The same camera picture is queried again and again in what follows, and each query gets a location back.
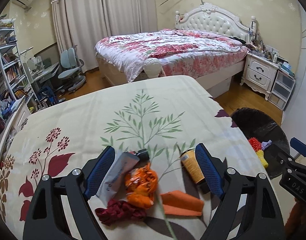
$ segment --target white ornate headboard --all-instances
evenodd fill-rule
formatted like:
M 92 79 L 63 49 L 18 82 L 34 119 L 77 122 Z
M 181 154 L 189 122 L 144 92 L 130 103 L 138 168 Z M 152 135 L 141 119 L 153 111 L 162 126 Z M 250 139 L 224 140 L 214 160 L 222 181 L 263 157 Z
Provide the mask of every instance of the white ornate headboard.
M 204 3 L 186 13 L 184 19 L 176 24 L 176 28 L 235 36 L 250 42 L 249 27 L 241 24 L 239 17 L 211 3 Z

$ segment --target black trash bag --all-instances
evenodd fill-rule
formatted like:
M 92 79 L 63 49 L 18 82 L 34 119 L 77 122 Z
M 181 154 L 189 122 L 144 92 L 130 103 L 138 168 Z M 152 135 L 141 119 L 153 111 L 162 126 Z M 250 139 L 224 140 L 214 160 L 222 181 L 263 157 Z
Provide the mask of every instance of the black trash bag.
M 280 176 L 283 169 L 276 156 L 279 152 L 290 155 L 287 137 L 280 126 L 264 112 L 247 107 L 237 109 L 231 118 L 247 139 L 255 137 L 260 142 L 272 141 L 272 145 L 264 151 L 268 162 L 266 171 L 271 179 Z

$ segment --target blue gripper pad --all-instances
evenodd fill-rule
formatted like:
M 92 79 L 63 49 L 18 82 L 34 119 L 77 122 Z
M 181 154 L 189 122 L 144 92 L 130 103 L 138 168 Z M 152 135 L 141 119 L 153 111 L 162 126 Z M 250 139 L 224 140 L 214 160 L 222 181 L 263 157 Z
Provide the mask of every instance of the blue gripper pad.
M 195 147 L 195 157 L 208 184 L 209 190 L 221 199 L 224 195 L 222 187 L 223 181 L 210 159 L 212 156 L 206 151 L 207 149 L 202 143 L 198 144 Z
M 97 193 L 106 173 L 112 166 L 114 159 L 115 150 L 113 147 L 109 147 L 109 149 L 104 152 L 104 154 L 98 160 L 90 175 L 86 179 L 86 190 L 84 192 L 84 196 L 87 199 L 90 199 Z
M 297 138 L 291 138 L 290 145 L 293 149 L 306 157 L 306 144 L 302 143 Z

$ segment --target drawer handle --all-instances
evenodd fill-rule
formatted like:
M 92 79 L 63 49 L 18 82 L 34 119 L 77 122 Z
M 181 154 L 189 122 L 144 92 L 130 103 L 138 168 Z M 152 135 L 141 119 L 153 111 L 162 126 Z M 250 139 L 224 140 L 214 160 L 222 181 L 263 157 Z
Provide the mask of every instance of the drawer handle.
M 257 78 L 256 75 L 254 75 L 254 77 L 255 77 L 256 79 L 258 79 L 258 80 L 261 80 L 261 78 Z
M 259 68 L 261 69 L 262 72 L 264 72 L 264 70 L 263 70 L 261 67 L 256 67 L 257 70 L 258 70 Z

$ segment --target wallpaper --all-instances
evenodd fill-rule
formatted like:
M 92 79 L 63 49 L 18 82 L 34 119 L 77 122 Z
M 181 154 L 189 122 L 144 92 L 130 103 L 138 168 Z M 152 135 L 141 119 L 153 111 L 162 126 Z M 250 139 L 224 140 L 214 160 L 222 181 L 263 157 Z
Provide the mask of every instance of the wallpaper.
M 158 28 L 174 28 L 175 11 L 181 14 L 200 5 L 200 0 L 155 0 Z M 297 0 L 204 0 L 239 16 L 249 25 L 254 15 L 264 44 L 279 50 L 295 72 L 301 47 L 301 18 Z
M 27 53 L 27 58 L 34 57 L 34 54 L 56 42 L 51 1 L 33 0 L 28 12 L 12 2 L 6 7 L 10 8 L 8 17 L 16 18 L 15 33 L 19 51 L 34 47 Z

